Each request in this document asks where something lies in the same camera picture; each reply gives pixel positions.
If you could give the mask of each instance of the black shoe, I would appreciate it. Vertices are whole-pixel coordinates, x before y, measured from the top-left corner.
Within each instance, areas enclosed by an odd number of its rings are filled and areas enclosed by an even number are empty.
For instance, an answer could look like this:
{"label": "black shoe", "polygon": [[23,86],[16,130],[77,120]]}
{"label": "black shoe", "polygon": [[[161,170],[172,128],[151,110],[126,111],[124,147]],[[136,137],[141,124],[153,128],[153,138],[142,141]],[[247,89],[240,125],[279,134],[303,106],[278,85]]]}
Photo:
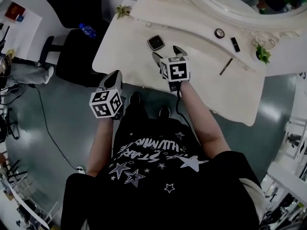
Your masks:
{"label": "black shoe", "polygon": [[141,103],[141,95],[138,92],[134,92],[129,98],[130,104],[140,104]]}
{"label": "black shoe", "polygon": [[159,118],[170,118],[171,110],[167,106],[162,106],[159,111]]}

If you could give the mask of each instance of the black chair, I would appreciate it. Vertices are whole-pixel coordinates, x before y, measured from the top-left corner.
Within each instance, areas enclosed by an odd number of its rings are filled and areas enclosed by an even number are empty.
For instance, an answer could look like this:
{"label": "black chair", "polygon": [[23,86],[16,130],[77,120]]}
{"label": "black chair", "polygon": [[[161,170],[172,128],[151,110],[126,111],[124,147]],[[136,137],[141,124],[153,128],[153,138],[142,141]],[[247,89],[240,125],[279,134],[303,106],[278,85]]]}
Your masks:
{"label": "black chair", "polygon": [[15,140],[19,139],[19,135],[15,136],[12,130],[12,125],[18,125],[18,122],[10,122],[10,111],[11,108],[8,108],[7,113],[3,112],[3,108],[0,108],[2,114],[0,115],[0,143],[5,142],[7,136],[12,135]]}
{"label": "black chair", "polygon": [[63,46],[53,45],[49,37],[43,47],[40,65],[44,65],[51,51],[61,52],[56,75],[66,81],[87,87],[98,87],[104,77],[92,69],[94,57],[108,29],[102,18],[102,0],[47,0],[66,28],[78,28],[80,23],[90,25],[97,37],[90,38],[82,30],[72,30]]}
{"label": "black chair", "polygon": [[20,181],[21,178],[18,178],[20,175],[22,174],[26,174],[28,173],[28,171],[23,171],[23,172],[20,172],[20,173],[17,173],[15,174],[15,172],[18,170],[18,163],[20,162],[20,160],[17,160],[17,162],[15,164],[13,164],[13,166],[6,172],[6,178],[8,180],[8,182],[11,184],[11,183],[14,183],[14,181],[10,181],[11,178],[15,177],[16,178],[16,181]]}

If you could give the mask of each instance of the jeans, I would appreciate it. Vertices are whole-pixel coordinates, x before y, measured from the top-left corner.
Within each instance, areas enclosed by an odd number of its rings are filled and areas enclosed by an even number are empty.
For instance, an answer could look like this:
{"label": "jeans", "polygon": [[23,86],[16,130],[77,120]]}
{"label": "jeans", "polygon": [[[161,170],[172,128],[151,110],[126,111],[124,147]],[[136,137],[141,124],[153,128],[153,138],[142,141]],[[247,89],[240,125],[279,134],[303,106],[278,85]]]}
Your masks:
{"label": "jeans", "polygon": [[19,83],[42,84],[48,79],[48,70],[43,67],[31,66],[26,64],[12,63],[10,77],[6,81],[5,87],[12,87]]}

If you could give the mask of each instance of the black chair backrest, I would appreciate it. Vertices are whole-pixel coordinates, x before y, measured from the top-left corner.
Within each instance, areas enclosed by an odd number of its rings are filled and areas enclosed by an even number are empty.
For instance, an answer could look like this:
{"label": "black chair backrest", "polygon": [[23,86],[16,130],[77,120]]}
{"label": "black chair backrest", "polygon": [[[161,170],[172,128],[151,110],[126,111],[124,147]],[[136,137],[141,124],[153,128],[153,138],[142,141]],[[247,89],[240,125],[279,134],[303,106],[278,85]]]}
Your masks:
{"label": "black chair backrest", "polygon": [[0,115],[0,143],[3,143],[5,141],[6,133],[7,133],[7,126],[4,119]]}
{"label": "black chair backrest", "polygon": [[80,23],[95,30],[103,23],[102,0],[47,0],[66,28],[79,28]]}

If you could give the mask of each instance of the cable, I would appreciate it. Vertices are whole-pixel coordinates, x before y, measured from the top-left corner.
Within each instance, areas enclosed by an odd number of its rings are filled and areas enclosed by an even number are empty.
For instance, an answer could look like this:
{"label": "cable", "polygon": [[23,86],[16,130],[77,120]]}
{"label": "cable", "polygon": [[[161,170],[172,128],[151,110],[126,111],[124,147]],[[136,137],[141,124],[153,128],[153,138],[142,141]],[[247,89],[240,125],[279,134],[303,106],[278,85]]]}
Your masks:
{"label": "cable", "polygon": [[186,123],[188,124],[189,128],[192,129],[191,126],[190,126],[190,124],[189,124],[189,122],[187,121],[187,119],[186,119],[186,118],[184,117],[184,115],[183,115],[182,113],[180,113],[179,110],[178,110],[178,106],[179,106],[179,102],[180,102],[180,86],[181,86],[181,82],[176,82],[175,85],[176,85],[176,88],[177,88],[177,98],[178,98],[177,103],[176,103],[176,112],[177,112],[178,115],[180,115],[180,116],[183,117],[183,119],[184,119],[184,120],[186,121]]}
{"label": "cable", "polygon": [[[3,77],[3,78],[12,78],[15,82],[17,82],[18,88],[19,88],[19,87],[21,88],[20,83],[19,83],[17,80],[15,80],[12,76]],[[13,100],[12,100],[11,102],[9,102],[9,103],[2,104],[2,105],[10,105],[10,104],[12,104],[16,99],[18,99],[19,97],[21,97],[21,96],[24,94],[25,90],[26,90],[26,86],[24,87],[23,92],[22,92],[20,95],[16,96],[15,99],[13,99]]]}
{"label": "cable", "polygon": [[8,27],[8,29],[6,29],[6,32],[5,32],[4,37],[2,38],[2,40],[4,40],[4,39],[6,38],[6,35],[7,35],[8,31],[9,31],[9,28],[10,28],[10,27]]}
{"label": "cable", "polygon": [[3,90],[0,90],[0,92],[1,92],[1,91],[4,91],[4,90],[7,90],[7,89],[9,89],[9,88],[10,88],[10,87],[7,87],[7,88],[5,88],[5,89],[3,89]]}
{"label": "cable", "polygon": [[15,89],[12,89],[12,90],[6,92],[4,95],[0,95],[0,98],[5,97],[5,96],[8,96],[13,90],[17,90],[18,88],[19,88],[19,87],[15,88]]}
{"label": "cable", "polygon": [[45,110],[44,110],[44,106],[43,106],[43,101],[42,101],[42,97],[40,95],[40,91],[39,89],[34,85],[34,84],[28,84],[29,87],[33,88],[33,89],[36,89],[37,92],[38,92],[38,95],[39,95],[39,100],[40,100],[40,103],[42,105],[42,110],[43,110],[43,114],[44,114],[44,120],[45,120],[45,125],[46,125],[46,130],[47,130],[47,133],[48,135],[50,136],[51,140],[53,141],[53,143],[56,145],[56,147],[58,148],[58,150],[60,151],[60,153],[62,154],[63,158],[66,160],[66,162],[74,169],[74,170],[77,170],[77,171],[85,171],[85,170],[82,170],[82,169],[77,169],[75,167],[73,167],[71,165],[71,163],[68,161],[68,159],[65,157],[65,155],[63,154],[63,152],[61,151],[61,149],[59,148],[59,146],[57,145],[57,143],[54,141],[53,137],[51,136],[50,132],[49,132],[49,129],[48,129],[48,125],[47,125],[47,120],[46,120],[46,115],[45,115]]}

